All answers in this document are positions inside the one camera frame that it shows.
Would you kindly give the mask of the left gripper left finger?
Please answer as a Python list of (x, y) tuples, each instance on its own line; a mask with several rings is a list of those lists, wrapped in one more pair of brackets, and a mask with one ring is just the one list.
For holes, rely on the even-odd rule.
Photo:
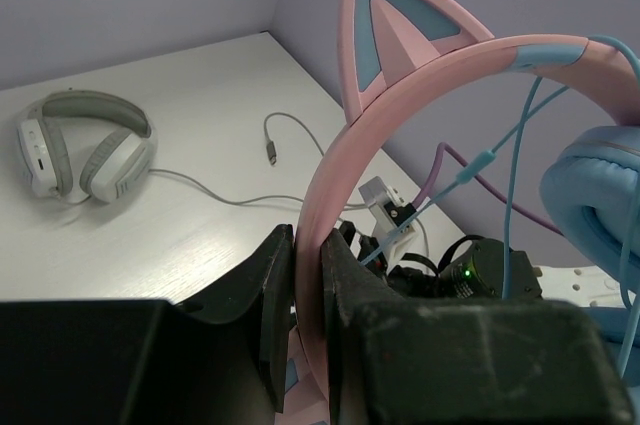
[(197, 413), (283, 410), (293, 268), (293, 228), (281, 224), (239, 265), (176, 305), (200, 327), (187, 348)]

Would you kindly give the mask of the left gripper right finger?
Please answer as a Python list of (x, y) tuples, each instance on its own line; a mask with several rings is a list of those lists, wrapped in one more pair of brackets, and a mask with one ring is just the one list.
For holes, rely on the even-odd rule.
[(361, 266), (338, 230), (321, 265), (331, 423), (439, 423), (432, 308)]

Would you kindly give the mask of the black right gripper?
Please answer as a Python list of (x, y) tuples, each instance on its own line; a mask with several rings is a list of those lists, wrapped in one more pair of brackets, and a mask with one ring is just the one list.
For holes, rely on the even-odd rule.
[[(338, 230), (345, 242), (349, 247), (352, 247), (354, 240), (357, 240), (359, 245), (359, 251), (357, 254), (357, 260), (362, 262), (372, 252), (374, 252), (379, 242), (374, 236), (363, 235), (359, 232), (354, 223), (348, 220), (340, 219), (340, 225)], [(399, 287), (388, 276), (388, 262), (383, 253), (376, 255), (371, 261), (365, 264), (365, 268), (373, 273), (377, 278), (381, 279), (384, 284), (389, 286), (392, 290), (399, 290)]]

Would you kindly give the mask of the pink blue cat-ear headphones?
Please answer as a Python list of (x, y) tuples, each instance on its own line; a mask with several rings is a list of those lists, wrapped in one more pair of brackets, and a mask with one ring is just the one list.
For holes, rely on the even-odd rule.
[(544, 173), (549, 227), (617, 281), (623, 306), (509, 296), (413, 298), (440, 343), (437, 424), (635, 424), (639, 420), (639, 61), (605, 36), (495, 37), (454, 0), (342, 0), (346, 124), (307, 190), (296, 234), (295, 347), (280, 424), (333, 424), (321, 247), (365, 168), (416, 112), (505, 71), (556, 81), (612, 119), (582, 133)]

